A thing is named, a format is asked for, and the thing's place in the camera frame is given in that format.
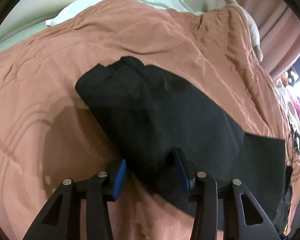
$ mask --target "curtain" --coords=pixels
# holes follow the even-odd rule
[[[283,0],[238,0],[255,20],[260,32],[263,61],[273,80],[300,56],[300,21]]]

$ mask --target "white pillow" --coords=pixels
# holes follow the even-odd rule
[[[53,26],[75,17],[86,8],[93,6],[103,0],[77,0],[64,8],[57,17],[46,21],[47,26]],[[175,9],[178,12],[190,12],[193,14],[202,14],[202,12],[193,12],[184,0],[137,0],[144,2],[157,9]]]
[[[253,50],[257,56],[258,61],[261,62],[263,60],[263,54],[260,49],[260,33],[259,33],[259,30],[258,30],[258,27],[257,27],[255,21],[253,20],[251,15],[237,3],[236,0],[225,0],[225,2],[226,2],[226,4],[233,4],[233,5],[238,6],[244,13],[244,15],[247,19],[248,25],[249,25],[251,44],[252,44]]]

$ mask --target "bed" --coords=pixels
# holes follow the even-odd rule
[[[290,165],[287,113],[258,64],[238,7],[224,7],[223,0],[180,0],[189,12],[178,12],[138,0],[103,0],[47,27],[45,20],[76,0],[57,0],[46,11],[36,10],[34,2],[19,17],[28,1],[21,0],[0,26],[0,227],[8,239],[23,238],[64,178],[87,179],[118,154],[74,85],[97,63],[109,65],[122,56],[185,78],[246,132],[286,140]],[[196,37],[196,27],[207,35]],[[180,54],[183,49],[189,56]],[[293,168],[286,233],[300,199],[300,159]],[[133,174],[109,212],[115,239],[188,239],[193,225],[193,217],[148,192]]]

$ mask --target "pink curtain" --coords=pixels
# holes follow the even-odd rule
[[[263,61],[273,80],[300,56],[300,21],[283,0],[238,0],[255,20],[260,32]]]

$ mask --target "white plush toy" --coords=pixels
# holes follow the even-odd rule
[[[258,61],[261,62],[263,60],[263,54],[260,49],[260,34],[259,34],[259,30],[258,30],[258,27],[257,27],[255,21],[253,20],[251,15],[237,3],[236,0],[225,0],[225,2],[226,2],[226,4],[233,4],[233,5],[238,6],[244,13],[244,15],[247,19],[248,25],[249,25],[251,43],[252,43],[254,53],[256,54]]]

